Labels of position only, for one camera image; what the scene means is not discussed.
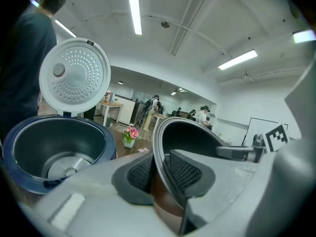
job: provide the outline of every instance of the potted plant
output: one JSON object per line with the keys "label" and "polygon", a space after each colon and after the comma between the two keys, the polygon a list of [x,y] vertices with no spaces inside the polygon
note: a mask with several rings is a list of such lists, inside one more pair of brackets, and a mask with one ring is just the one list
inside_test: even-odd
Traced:
{"label": "potted plant", "polygon": [[127,148],[132,148],[134,142],[138,136],[138,131],[135,127],[130,127],[130,125],[126,128],[125,132],[123,133],[123,143],[124,146]]}

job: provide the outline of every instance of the dark t-shirt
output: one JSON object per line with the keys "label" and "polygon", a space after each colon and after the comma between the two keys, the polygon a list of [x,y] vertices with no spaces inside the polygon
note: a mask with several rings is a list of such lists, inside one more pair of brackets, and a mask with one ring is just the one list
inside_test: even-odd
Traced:
{"label": "dark t-shirt", "polygon": [[18,19],[1,52],[0,125],[16,125],[37,115],[40,67],[55,45],[49,17],[34,13]]}

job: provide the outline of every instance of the table leg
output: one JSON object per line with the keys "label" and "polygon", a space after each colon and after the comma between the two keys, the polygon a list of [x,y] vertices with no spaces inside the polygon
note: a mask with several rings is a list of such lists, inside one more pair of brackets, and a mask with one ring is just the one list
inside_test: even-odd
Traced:
{"label": "table leg", "polygon": [[105,113],[104,113],[104,119],[103,119],[103,126],[105,126],[106,123],[107,123],[108,114],[109,114],[109,107],[105,106]]}
{"label": "table leg", "polygon": [[121,112],[122,112],[122,106],[119,108],[119,111],[118,111],[117,123],[118,123],[118,121],[119,121],[119,117],[120,117]]}
{"label": "table leg", "polygon": [[158,118],[158,117],[157,117],[157,120],[156,120],[156,124],[155,124],[155,127],[154,127],[153,134],[154,134],[154,133],[155,133],[155,131],[156,131],[156,128],[157,128],[157,125],[158,125],[159,119],[160,119],[160,118]]}

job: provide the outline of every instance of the white table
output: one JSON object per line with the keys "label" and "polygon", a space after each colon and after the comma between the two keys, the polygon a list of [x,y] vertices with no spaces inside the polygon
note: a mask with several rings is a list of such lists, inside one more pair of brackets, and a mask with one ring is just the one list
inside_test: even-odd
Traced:
{"label": "white table", "polygon": [[154,113],[154,114],[153,114],[153,117],[156,117],[156,118],[157,118],[156,124],[155,124],[155,127],[154,127],[154,130],[153,130],[153,134],[154,134],[155,131],[156,131],[157,125],[158,125],[158,123],[159,123],[159,119],[166,119],[167,117],[166,117],[166,116],[163,116],[163,115],[160,115],[160,114],[158,114],[158,113]]}
{"label": "white table", "polygon": [[103,126],[105,126],[106,123],[107,123],[107,118],[108,118],[108,114],[109,114],[109,108],[111,108],[111,107],[119,107],[117,122],[119,121],[119,117],[120,117],[120,114],[122,112],[123,104],[120,104],[120,103],[109,103],[109,102],[105,102],[105,101],[100,101],[100,104],[105,106],[105,108],[106,108],[105,109],[105,113],[104,113]]}

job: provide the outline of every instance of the brown tabletop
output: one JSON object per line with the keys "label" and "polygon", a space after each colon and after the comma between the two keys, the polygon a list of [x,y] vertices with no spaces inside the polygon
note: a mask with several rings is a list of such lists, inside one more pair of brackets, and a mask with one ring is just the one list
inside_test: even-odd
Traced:
{"label": "brown tabletop", "polygon": [[123,143],[123,134],[112,129],[109,130],[112,133],[115,140],[118,158],[138,153],[139,149],[147,148],[148,150],[150,150],[152,148],[152,141],[143,139],[136,139],[132,148],[126,148]]}

